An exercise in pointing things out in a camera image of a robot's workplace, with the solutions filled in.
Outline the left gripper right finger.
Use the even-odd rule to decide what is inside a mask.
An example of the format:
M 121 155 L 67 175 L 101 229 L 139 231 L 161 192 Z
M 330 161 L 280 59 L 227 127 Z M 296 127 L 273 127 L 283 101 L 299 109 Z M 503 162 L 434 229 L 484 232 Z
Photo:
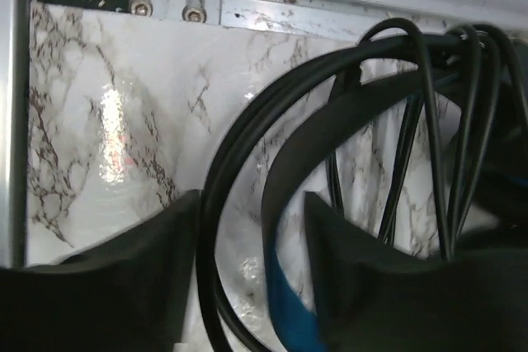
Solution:
M 304 197 L 318 327 L 331 351 L 524 351 L 527 231 L 471 232 L 452 261 L 409 256 Z

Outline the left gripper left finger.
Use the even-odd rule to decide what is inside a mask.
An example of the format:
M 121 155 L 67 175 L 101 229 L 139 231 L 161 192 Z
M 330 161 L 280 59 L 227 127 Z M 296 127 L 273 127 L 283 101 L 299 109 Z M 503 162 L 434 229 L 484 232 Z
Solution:
M 182 337 L 200 192 L 57 265 L 1 272 L 4 351 L 170 351 Z

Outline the black blue headphones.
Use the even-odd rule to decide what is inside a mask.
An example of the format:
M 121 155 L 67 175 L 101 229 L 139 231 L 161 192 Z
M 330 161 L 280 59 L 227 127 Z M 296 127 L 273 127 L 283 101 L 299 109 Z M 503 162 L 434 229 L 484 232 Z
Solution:
M 396 208 L 414 135 L 427 121 L 439 253 L 452 261 L 463 236 L 527 231 L 527 98 L 522 47 L 496 26 L 423 34 L 403 18 L 373 26 L 352 48 L 310 60 L 275 80 L 236 119 L 219 146 L 202 198 L 196 275 L 200 310 L 216 351 L 232 332 L 251 351 L 264 345 L 232 309 L 219 280 L 215 243 L 229 192 L 254 146 L 299 99 L 327 79 L 328 102 L 285 141 L 261 204 L 271 323 L 289 351 L 323 343 L 305 233 L 304 197 L 320 196 L 343 218 L 337 149 L 376 117 L 406 105 L 378 240 L 394 247 Z

